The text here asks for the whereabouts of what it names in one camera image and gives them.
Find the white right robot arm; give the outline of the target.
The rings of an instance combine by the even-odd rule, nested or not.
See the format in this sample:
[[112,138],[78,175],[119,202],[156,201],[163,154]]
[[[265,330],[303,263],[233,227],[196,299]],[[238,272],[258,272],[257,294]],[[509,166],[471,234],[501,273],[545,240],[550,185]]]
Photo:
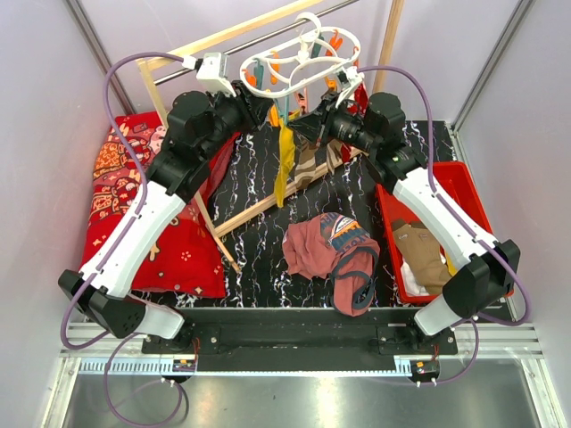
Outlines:
[[290,127],[311,145],[337,140],[367,154],[369,174],[433,234],[457,269],[442,296],[414,316],[405,331],[410,350],[425,353],[437,334],[478,315],[518,283],[521,251],[482,229],[434,178],[433,167],[402,136],[405,114],[397,96],[376,93],[364,113],[352,113],[337,93],[323,96],[312,112]]

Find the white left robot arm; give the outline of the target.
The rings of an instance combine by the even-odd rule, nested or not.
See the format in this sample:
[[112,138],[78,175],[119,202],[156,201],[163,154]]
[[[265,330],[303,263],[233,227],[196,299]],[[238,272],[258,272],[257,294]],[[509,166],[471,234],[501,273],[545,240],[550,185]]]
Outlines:
[[273,102],[234,81],[232,95],[192,91],[179,95],[167,116],[159,153],[119,224],[79,271],[64,270],[58,285],[78,309],[118,339],[161,337],[172,352],[186,351],[193,332],[175,309],[130,296],[135,275],[170,221],[192,200],[211,173],[211,158],[236,133],[265,122]]

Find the red patterned sock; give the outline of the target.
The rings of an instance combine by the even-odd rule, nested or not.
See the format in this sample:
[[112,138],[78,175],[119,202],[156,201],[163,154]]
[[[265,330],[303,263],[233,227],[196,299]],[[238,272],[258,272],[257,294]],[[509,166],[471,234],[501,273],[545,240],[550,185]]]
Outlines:
[[351,158],[351,147],[367,152],[370,138],[364,125],[364,114],[368,107],[368,95],[363,84],[358,85],[353,95],[343,107],[343,116],[338,127],[339,138],[342,141],[341,157],[343,163]]

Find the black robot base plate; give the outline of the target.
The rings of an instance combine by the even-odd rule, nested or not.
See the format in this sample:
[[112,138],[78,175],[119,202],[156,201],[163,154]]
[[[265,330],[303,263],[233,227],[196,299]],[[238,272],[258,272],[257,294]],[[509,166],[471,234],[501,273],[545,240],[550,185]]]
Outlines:
[[270,376],[332,372],[388,373],[409,369],[398,357],[454,356],[458,346],[445,329],[424,338],[413,325],[415,309],[371,309],[347,317],[333,309],[186,309],[178,338],[145,339],[144,354],[198,353],[200,374]]

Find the white plastic clip hanger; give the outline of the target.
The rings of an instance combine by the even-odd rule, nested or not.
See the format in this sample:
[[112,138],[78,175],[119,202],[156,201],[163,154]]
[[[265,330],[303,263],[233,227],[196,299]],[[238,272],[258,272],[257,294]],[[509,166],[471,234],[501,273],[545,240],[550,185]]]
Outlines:
[[349,30],[324,26],[311,12],[300,13],[295,21],[310,28],[242,62],[239,78],[254,95],[272,100],[287,98],[348,70],[359,59],[361,43]]

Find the brown striped sock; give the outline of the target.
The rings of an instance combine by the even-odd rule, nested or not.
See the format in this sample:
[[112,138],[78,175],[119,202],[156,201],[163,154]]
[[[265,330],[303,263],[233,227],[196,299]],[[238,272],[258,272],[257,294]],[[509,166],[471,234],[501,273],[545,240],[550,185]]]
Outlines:
[[294,169],[294,184],[297,190],[307,188],[315,175],[316,151],[317,149],[311,147],[307,141],[302,141],[301,152]]
[[335,173],[335,169],[343,163],[342,144],[337,140],[332,140],[327,144],[327,170],[330,174]]

